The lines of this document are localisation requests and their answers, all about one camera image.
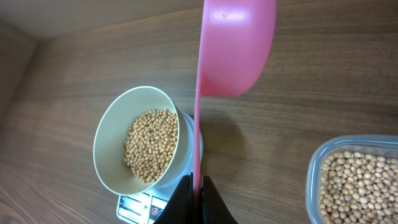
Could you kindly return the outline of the pink plastic measuring scoop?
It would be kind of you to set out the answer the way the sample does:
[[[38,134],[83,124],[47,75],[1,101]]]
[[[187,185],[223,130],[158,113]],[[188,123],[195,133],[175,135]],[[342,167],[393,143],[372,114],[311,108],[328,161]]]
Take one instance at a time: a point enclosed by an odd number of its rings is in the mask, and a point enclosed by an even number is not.
[[[276,0],[205,0],[194,106],[193,198],[199,199],[200,100],[247,92],[259,79],[271,50]]]

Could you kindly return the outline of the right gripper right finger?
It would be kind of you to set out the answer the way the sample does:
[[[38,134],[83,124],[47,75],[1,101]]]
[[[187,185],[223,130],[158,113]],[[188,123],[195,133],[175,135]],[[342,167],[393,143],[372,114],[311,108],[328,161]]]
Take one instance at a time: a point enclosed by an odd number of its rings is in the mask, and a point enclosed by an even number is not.
[[[203,224],[238,224],[212,179],[205,175],[201,187],[201,220]]]

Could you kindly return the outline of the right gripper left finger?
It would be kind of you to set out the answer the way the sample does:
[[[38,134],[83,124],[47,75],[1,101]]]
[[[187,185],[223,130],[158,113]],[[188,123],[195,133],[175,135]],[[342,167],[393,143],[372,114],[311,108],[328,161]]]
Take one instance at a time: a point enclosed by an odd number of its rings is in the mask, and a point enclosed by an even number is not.
[[[180,179],[161,216],[154,224],[190,224],[193,216],[193,174]]]

